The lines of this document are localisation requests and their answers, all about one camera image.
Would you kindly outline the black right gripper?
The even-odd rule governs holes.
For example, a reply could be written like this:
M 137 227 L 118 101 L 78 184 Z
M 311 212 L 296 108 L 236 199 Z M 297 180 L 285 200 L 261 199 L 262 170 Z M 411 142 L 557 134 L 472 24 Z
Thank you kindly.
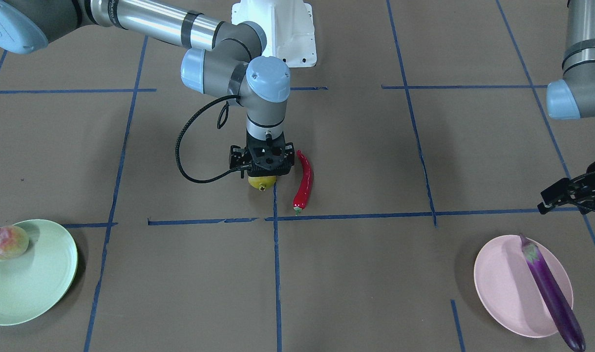
M 284 176 L 295 166 L 295 156 L 295 146 L 285 142 L 283 133 L 275 139 L 264 137 L 262 140 L 247 133 L 243 149 L 231 146 L 229 169 L 250 177 Z

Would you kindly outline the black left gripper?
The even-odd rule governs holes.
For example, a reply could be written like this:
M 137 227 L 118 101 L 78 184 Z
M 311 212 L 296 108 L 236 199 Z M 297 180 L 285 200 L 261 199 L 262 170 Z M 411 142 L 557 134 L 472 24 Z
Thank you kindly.
M 572 205 L 583 215 L 595 213 L 595 161 L 586 173 L 573 179 L 559 179 L 541 192 L 538 211 L 544 215 L 563 205 Z

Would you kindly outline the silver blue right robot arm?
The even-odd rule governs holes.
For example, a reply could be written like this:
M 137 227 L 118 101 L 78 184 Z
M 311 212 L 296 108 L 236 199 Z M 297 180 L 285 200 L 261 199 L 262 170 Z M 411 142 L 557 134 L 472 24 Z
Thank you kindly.
M 276 57 L 264 56 L 268 39 L 255 22 L 232 24 L 159 0 L 0 0 L 0 48 L 30 54 L 81 27 L 116 27 L 185 49 L 183 84 L 212 102 L 182 127 L 174 146 L 175 164 L 194 183 L 209 183 L 239 172 L 242 177 L 284 176 L 295 165 L 296 149 L 283 130 L 291 72 Z M 181 143 L 195 120 L 222 103 L 216 127 L 232 106 L 246 112 L 246 142 L 233 145 L 229 167 L 219 176 L 196 179 L 181 161 Z

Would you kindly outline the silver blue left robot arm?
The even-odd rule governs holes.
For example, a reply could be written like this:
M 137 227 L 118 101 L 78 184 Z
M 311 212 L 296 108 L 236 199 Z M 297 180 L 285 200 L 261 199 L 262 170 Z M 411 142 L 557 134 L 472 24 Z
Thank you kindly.
M 570 0 L 566 49 L 561 80 L 547 87 L 550 118 L 576 120 L 595 117 L 595 0 Z M 584 174 L 561 178 L 541 192 L 540 214 L 564 205 L 581 214 L 595 213 L 595 161 Z

